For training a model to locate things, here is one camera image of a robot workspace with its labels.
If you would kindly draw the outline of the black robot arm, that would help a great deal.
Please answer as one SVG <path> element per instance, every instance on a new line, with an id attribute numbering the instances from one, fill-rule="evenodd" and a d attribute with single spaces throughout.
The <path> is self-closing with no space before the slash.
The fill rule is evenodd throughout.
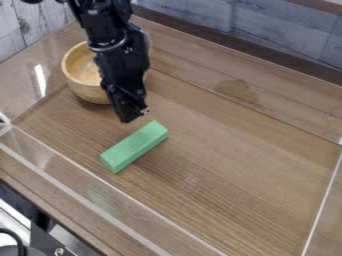
<path id="1" fill-rule="evenodd" d="M 122 123 L 147 112 L 144 75 L 149 69 L 149 42 L 141 28 L 129 22 L 131 0 L 54 0 L 65 3 L 86 33 L 94 53 L 100 87 Z"/>

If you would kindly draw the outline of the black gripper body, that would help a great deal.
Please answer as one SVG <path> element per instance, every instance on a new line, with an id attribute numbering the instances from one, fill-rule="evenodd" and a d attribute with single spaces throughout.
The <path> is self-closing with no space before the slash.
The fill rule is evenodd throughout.
<path id="1" fill-rule="evenodd" d="M 132 23 L 122 38 L 108 45 L 92 45 L 101 88 L 106 94 L 122 92 L 136 100 L 145 97 L 144 74 L 149 68 L 149 42 L 144 31 Z"/>

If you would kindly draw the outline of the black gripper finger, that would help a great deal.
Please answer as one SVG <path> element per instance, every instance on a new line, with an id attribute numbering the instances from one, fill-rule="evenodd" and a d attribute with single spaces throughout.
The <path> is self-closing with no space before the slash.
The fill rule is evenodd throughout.
<path id="1" fill-rule="evenodd" d="M 122 123 L 129 123 L 148 112 L 145 96 L 147 93 L 143 89 L 139 89 L 133 94 L 128 93 L 122 89 L 117 90 L 116 108 L 117 115 Z"/>
<path id="2" fill-rule="evenodd" d="M 109 84 L 105 79 L 101 80 L 100 86 L 101 86 L 101 89 L 105 91 L 106 98 L 113 107 L 114 113 L 120 114 L 116 87 L 112 84 Z"/>

